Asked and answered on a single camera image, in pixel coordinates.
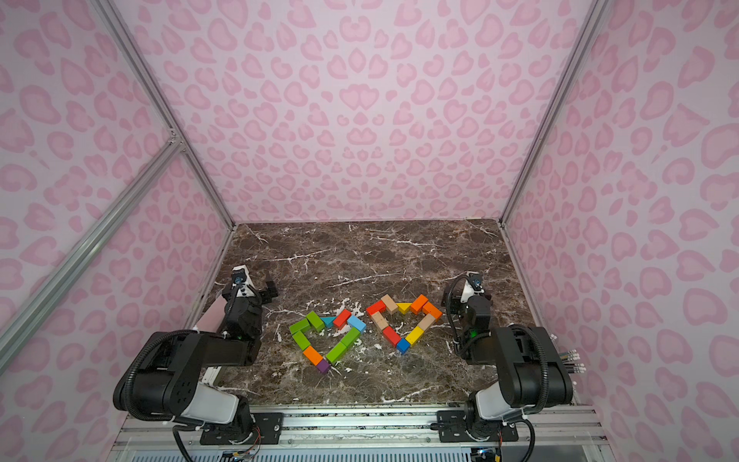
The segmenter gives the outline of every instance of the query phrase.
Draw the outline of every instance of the purple block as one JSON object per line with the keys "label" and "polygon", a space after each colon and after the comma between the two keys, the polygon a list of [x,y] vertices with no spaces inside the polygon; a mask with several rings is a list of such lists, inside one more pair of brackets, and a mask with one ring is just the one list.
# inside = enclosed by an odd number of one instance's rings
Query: purple block
{"label": "purple block", "polygon": [[331,364],[329,364],[326,359],[322,359],[321,362],[319,362],[316,367],[321,371],[321,374],[328,374],[328,371],[331,370]]}

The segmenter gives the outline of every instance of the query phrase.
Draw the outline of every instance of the metal grate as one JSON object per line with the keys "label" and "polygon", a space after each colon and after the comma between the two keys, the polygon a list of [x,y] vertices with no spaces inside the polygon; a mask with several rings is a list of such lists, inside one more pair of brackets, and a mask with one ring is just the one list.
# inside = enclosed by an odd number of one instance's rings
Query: metal grate
{"label": "metal grate", "polygon": [[[191,451],[196,462],[220,462],[222,450]],[[132,462],[182,462],[178,451],[138,451]],[[265,449],[251,462],[471,462],[469,449]]]}

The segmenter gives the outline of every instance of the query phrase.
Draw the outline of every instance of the wooden block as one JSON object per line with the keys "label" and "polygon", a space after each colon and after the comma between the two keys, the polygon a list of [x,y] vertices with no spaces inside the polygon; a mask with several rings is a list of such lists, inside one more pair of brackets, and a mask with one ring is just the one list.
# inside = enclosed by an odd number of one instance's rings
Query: wooden block
{"label": "wooden block", "polygon": [[393,347],[397,346],[398,342],[401,340],[401,336],[399,336],[398,333],[395,332],[395,329],[390,326],[385,327],[382,330],[382,335],[385,336],[388,342],[392,343]]}
{"label": "wooden block", "polygon": [[328,371],[331,370],[331,364],[328,364],[328,361],[325,359],[322,359],[321,362],[316,364],[316,367],[319,369],[319,372],[324,375],[328,374]]}
{"label": "wooden block", "polygon": [[305,334],[303,332],[295,332],[293,334],[293,340],[295,340],[295,343],[297,343],[300,349],[303,351],[305,351],[305,349],[310,346],[310,342],[305,337]]}
{"label": "wooden block", "polygon": [[398,304],[395,303],[395,300],[390,298],[390,295],[383,296],[380,300],[385,304],[385,307],[389,311],[390,314],[393,314],[395,311],[398,311]]}
{"label": "wooden block", "polygon": [[385,311],[385,303],[380,300],[379,302],[373,303],[372,306],[367,308],[367,314],[372,315],[374,313],[382,313]]}
{"label": "wooden block", "polygon": [[326,360],[331,364],[336,364],[339,359],[347,352],[347,346],[341,342],[337,343],[336,346],[328,352]]}
{"label": "wooden block", "polygon": [[333,325],[336,326],[337,329],[343,329],[345,325],[347,325],[347,321],[351,317],[352,312],[349,310],[344,310],[338,314],[336,319],[333,320]]}
{"label": "wooden block", "polygon": [[427,299],[425,295],[419,295],[418,298],[411,303],[411,311],[413,314],[419,314],[421,308],[423,308],[428,301],[429,299]]}
{"label": "wooden block", "polygon": [[387,324],[385,316],[382,316],[380,313],[371,314],[369,315],[369,317],[372,318],[372,321],[375,323],[379,330],[385,330],[385,327],[390,326],[389,324]]}
{"label": "wooden block", "polygon": [[434,305],[431,304],[431,302],[427,302],[423,308],[421,308],[424,313],[433,315],[436,319],[439,319],[442,315],[441,311],[439,311],[438,308],[436,308]]}
{"label": "wooden block", "polygon": [[398,351],[401,352],[401,355],[406,354],[406,351],[410,350],[411,344],[408,343],[406,339],[402,339],[398,342],[398,344],[395,346]]}
{"label": "wooden block", "polygon": [[308,313],[305,318],[308,320],[310,325],[313,326],[313,329],[316,329],[316,332],[321,332],[326,328],[326,324],[324,324],[323,319],[319,318],[319,315],[312,311]]}
{"label": "wooden block", "polygon": [[408,343],[411,344],[411,346],[413,346],[415,342],[418,342],[418,339],[420,339],[422,335],[423,335],[423,331],[419,327],[416,327],[413,330],[411,330],[410,334],[406,336],[406,340],[408,341]]}
{"label": "wooden block", "polygon": [[364,332],[364,330],[367,329],[367,325],[364,324],[364,322],[362,322],[357,316],[354,316],[354,315],[349,316],[349,319],[347,320],[347,324],[354,327],[360,333]]}
{"label": "wooden block", "polygon": [[401,312],[401,314],[408,313],[408,310],[411,308],[412,303],[398,303],[398,309]]}
{"label": "wooden block", "polygon": [[310,323],[307,319],[301,319],[300,321],[297,321],[295,324],[290,326],[290,334],[295,335],[295,332],[303,332],[306,333],[310,330]]}
{"label": "wooden block", "polygon": [[352,345],[354,345],[354,342],[359,338],[359,336],[362,334],[362,332],[359,331],[356,327],[352,327],[352,330],[346,333],[344,337],[341,339],[341,343],[346,345],[347,349],[349,349]]}
{"label": "wooden block", "polygon": [[321,354],[313,347],[306,348],[303,354],[310,360],[310,362],[313,363],[314,366],[319,365],[319,362],[323,361],[323,356],[321,356]]}
{"label": "wooden block", "polygon": [[431,326],[436,322],[436,318],[433,314],[427,314],[421,319],[421,321],[418,323],[418,326],[423,332],[426,332],[428,329],[431,328]]}

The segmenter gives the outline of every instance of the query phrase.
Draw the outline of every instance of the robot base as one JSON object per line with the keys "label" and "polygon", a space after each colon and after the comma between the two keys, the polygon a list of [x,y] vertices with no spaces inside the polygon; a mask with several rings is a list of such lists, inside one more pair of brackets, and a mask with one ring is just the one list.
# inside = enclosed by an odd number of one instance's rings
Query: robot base
{"label": "robot base", "polygon": [[479,437],[473,438],[467,431],[467,421],[464,410],[455,411],[438,411],[436,412],[436,426],[432,429],[438,429],[439,440],[442,443],[469,443],[473,441],[486,440],[497,441],[498,432],[503,437],[503,441],[518,441],[518,432],[516,427],[510,425],[503,426],[503,421],[476,421],[472,433],[477,433]]}
{"label": "robot base", "polygon": [[278,444],[282,433],[282,414],[267,412],[251,414],[244,398],[239,399],[239,408],[234,421],[228,425],[206,425],[200,436],[201,446],[223,446],[256,442],[257,431],[262,436],[260,444]]}

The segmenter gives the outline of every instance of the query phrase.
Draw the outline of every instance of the mounting plate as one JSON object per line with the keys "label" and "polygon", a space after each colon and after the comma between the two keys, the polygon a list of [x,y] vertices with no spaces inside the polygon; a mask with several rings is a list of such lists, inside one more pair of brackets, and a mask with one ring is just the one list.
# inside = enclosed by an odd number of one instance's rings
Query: mounting plate
{"label": "mounting plate", "polygon": [[[261,444],[278,444],[279,436],[282,433],[283,414],[281,412],[265,412],[252,415],[254,416],[254,423],[259,427],[259,433],[262,435]],[[251,445],[254,442],[254,438],[249,438],[242,444]],[[203,432],[200,436],[201,446],[223,446],[229,444],[231,442],[225,440],[223,435],[219,435],[216,431]]]}
{"label": "mounting plate", "polygon": [[[464,410],[437,411],[436,422],[442,424],[439,429],[439,440],[442,443],[469,443],[477,441],[467,433]],[[503,441],[518,441],[516,427],[509,425],[504,427],[503,421],[487,421],[486,426],[496,437],[498,431],[500,431]]]}

